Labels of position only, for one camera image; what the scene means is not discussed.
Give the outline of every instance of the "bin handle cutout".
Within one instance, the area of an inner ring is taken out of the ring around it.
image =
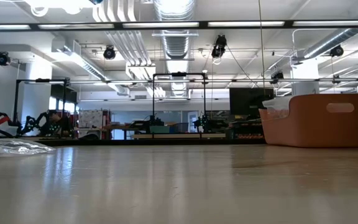
[[[330,113],[351,113],[354,111],[354,106],[351,103],[329,103],[327,111]]]

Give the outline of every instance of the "orange plastic bin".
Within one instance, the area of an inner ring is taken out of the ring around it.
[[[259,110],[268,144],[358,147],[358,94],[294,96],[286,111]]]

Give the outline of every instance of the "door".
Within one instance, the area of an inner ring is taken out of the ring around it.
[[[189,122],[189,133],[197,133],[197,128],[194,127],[193,122],[198,120],[198,111],[188,112],[187,120]]]

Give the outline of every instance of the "black screen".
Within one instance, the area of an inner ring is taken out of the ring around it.
[[[230,114],[259,116],[259,109],[264,107],[262,102],[273,99],[273,94],[273,89],[231,88]]]

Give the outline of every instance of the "white column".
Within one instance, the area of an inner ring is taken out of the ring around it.
[[[317,58],[302,61],[301,65],[294,65],[292,78],[319,78]],[[292,84],[292,95],[318,94],[319,82],[300,82]]]
[[[28,63],[25,66],[25,79],[52,78],[52,65],[48,62]],[[35,119],[49,109],[50,85],[23,84],[23,102],[21,121],[27,116]]]

